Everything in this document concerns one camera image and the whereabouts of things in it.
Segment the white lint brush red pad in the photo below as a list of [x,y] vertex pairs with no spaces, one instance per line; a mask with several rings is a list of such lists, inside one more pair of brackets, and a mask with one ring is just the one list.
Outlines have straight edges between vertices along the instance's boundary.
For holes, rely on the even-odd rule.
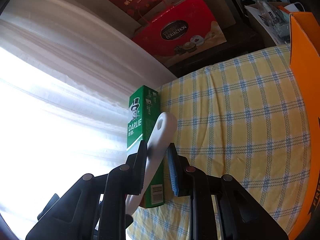
[[128,195],[126,198],[126,214],[133,215],[140,205],[144,193],[150,185],[160,163],[162,162],[167,148],[177,129],[176,117],[168,112],[159,115],[153,131],[148,140],[148,155],[146,160],[144,184],[139,195]]

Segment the yellow plaid cloth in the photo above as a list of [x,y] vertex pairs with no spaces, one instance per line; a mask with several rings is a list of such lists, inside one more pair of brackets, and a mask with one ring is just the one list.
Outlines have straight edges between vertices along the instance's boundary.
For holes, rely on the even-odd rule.
[[158,92],[161,110],[177,118],[178,154],[206,174],[232,175],[291,232],[306,194],[311,142],[290,46],[206,66]]

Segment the white sheer curtain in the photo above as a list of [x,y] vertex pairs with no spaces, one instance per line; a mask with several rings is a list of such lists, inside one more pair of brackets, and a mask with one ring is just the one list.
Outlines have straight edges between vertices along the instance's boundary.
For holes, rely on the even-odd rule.
[[128,102],[175,80],[106,0],[1,0],[1,153],[126,158]]

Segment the red Ferrero Collection box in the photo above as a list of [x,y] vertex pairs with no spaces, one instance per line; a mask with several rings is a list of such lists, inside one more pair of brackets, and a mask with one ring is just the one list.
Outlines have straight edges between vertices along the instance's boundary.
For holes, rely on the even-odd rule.
[[204,0],[179,0],[137,30],[132,41],[169,68],[226,38]]

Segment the open box of clutter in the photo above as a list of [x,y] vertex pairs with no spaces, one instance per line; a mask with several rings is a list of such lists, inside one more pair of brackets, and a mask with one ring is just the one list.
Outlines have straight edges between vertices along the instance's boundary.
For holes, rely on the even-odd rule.
[[266,47],[290,43],[290,14],[305,10],[302,3],[290,0],[255,0],[245,9]]

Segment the orange cardboard box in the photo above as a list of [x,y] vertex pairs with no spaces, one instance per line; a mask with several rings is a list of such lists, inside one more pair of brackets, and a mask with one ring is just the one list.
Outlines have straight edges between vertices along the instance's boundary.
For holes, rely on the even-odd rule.
[[319,24],[311,12],[290,14],[290,68],[298,83],[307,117],[311,141],[308,187],[302,209],[289,239],[310,239],[319,215]]

